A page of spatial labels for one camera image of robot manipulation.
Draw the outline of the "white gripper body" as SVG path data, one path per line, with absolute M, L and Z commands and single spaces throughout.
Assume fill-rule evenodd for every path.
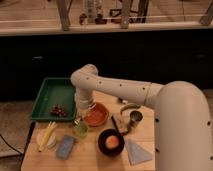
M 80 117 L 84 117 L 94 104 L 93 92 L 90 90 L 77 88 L 74 99 L 77 108 L 77 115 Z

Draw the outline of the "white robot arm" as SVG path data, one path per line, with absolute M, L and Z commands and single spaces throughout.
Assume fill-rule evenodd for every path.
M 92 64 L 74 71 L 70 80 L 79 109 L 89 108 L 93 93 L 99 91 L 154 111 L 156 171 L 213 171 L 210 109 L 194 84 L 106 78 Z

